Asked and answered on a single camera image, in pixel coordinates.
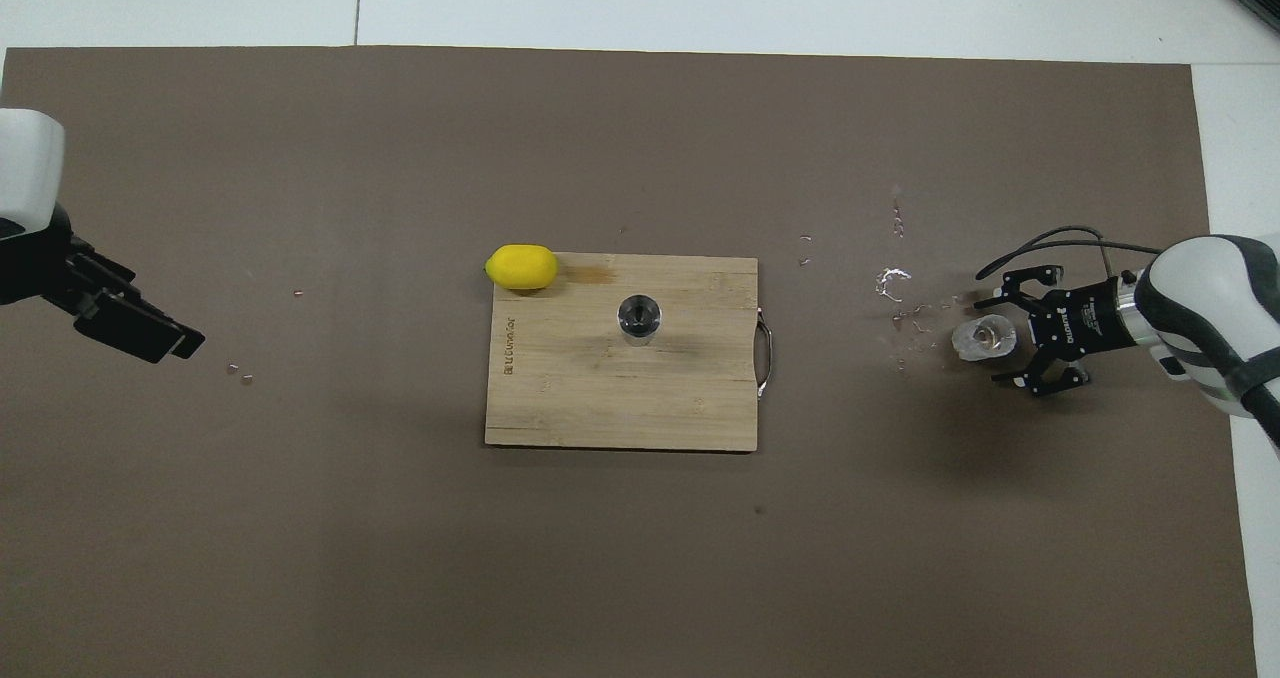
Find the white table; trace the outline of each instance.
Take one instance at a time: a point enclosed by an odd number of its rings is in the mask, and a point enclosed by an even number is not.
[[[1211,226],[1280,232],[1280,35],[1234,0],[0,0],[0,49],[349,43],[1190,63]],[[1252,422],[1231,435],[1280,677],[1280,461]]]

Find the water droplet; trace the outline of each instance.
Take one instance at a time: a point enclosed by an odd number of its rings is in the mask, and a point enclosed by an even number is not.
[[[893,200],[893,235],[906,237],[906,223],[902,223],[902,207]]]
[[[895,298],[895,296],[890,294],[888,292],[888,281],[892,281],[893,278],[910,280],[911,274],[904,271],[904,269],[900,267],[884,267],[883,271],[881,271],[879,276],[876,278],[876,294],[883,296],[884,298],[891,299],[893,303],[902,303],[902,299]]]
[[[932,304],[916,304],[915,308],[911,310],[910,315],[919,315],[924,308],[933,308],[933,306]],[[920,326],[920,322],[918,321],[918,319],[911,319],[911,324],[913,324],[913,326],[915,326],[915,333],[932,333],[932,331],[929,331],[928,327]]]

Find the cutting board handle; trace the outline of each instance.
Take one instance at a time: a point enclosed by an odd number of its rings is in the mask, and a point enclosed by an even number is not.
[[[755,399],[764,397],[764,388],[769,386],[769,376],[773,374],[773,331],[764,322],[764,306],[755,308],[755,335],[764,335],[764,377],[760,377],[759,367],[755,368]]]

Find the metal handle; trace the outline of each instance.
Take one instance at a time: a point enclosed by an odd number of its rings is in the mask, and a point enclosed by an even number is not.
[[[755,333],[764,333],[764,357],[768,359],[768,368],[764,368],[764,377],[755,385],[755,399],[764,397],[764,388],[769,385],[769,376],[773,376],[773,331],[764,324],[764,308],[755,308]]]

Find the white robot arm casing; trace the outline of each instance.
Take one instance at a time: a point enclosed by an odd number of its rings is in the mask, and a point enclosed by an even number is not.
[[[1210,403],[1253,414],[1280,445],[1280,233],[1198,235],[1153,260],[1138,312]]]
[[[0,240],[49,226],[64,145],[63,127],[44,113],[0,109]]]

